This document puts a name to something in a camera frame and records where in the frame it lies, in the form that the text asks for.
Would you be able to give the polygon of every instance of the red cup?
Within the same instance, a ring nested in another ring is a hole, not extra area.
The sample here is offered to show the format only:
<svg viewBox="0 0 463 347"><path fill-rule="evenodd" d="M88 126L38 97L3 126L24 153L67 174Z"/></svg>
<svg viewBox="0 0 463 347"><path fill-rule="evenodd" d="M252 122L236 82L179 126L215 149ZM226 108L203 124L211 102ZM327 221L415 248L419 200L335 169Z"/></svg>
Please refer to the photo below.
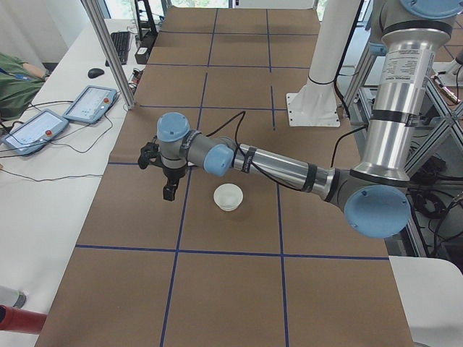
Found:
<svg viewBox="0 0 463 347"><path fill-rule="evenodd" d="M0 305L0 330L40 334L46 314Z"/></svg>

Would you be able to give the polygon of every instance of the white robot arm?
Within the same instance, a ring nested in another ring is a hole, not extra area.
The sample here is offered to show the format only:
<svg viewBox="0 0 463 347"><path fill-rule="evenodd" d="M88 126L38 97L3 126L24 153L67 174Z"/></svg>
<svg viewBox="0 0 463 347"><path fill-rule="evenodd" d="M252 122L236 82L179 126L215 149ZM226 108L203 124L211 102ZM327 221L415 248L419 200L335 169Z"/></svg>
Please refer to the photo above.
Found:
<svg viewBox="0 0 463 347"><path fill-rule="evenodd" d="M374 46L387 54L373 117L360 164L350 170L324 169L228 138L213 139L191 130L180 113L158 121L157 135L141 150L139 165L161 167L168 181L165 200L173 200L187 163L223 176L229 168L281 180L339 207L360 233L384 238L407 224L404 195L408 148L436 51L450 39L459 0L375 0Z"/></svg>

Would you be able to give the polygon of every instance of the black mouse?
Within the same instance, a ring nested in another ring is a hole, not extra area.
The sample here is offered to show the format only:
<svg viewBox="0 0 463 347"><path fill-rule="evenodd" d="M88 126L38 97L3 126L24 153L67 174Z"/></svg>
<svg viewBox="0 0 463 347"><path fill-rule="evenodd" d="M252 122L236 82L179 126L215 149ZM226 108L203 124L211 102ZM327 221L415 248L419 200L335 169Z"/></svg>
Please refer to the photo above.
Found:
<svg viewBox="0 0 463 347"><path fill-rule="evenodd" d="M104 74L104 70L100 69L99 67L94 67L93 69L88 70L88 78L96 78Z"/></svg>

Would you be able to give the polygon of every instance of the blue and white tablet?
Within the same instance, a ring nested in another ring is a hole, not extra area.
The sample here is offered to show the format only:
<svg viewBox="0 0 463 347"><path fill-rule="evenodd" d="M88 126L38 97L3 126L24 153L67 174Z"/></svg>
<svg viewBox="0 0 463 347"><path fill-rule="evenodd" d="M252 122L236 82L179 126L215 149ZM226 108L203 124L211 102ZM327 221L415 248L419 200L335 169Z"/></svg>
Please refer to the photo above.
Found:
<svg viewBox="0 0 463 347"><path fill-rule="evenodd" d="M92 124L97 122L116 101L117 90L88 85L64 112L70 121Z"/></svg>
<svg viewBox="0 0 463 347"><path fill-rule="evenodd" d="M40 150L67 127L69 121L48 109L40 112L19 128L12 130L1 141L18 155L29 155Z"/></svg>

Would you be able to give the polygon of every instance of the keyboard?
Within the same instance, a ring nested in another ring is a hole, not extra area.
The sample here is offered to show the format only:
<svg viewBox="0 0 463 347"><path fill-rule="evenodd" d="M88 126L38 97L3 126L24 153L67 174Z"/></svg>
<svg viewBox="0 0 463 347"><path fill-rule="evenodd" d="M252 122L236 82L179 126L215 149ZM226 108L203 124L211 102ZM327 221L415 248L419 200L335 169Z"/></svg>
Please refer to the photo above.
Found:
<svg viewBox="0 0 463 347"><path fill-rule="evenodd" d="M117 52L117 56L122 65L127 64L129 57L129 45L130 45L130 33L128 31L119 31L117 33L111 33L111 39Z"/></svg>

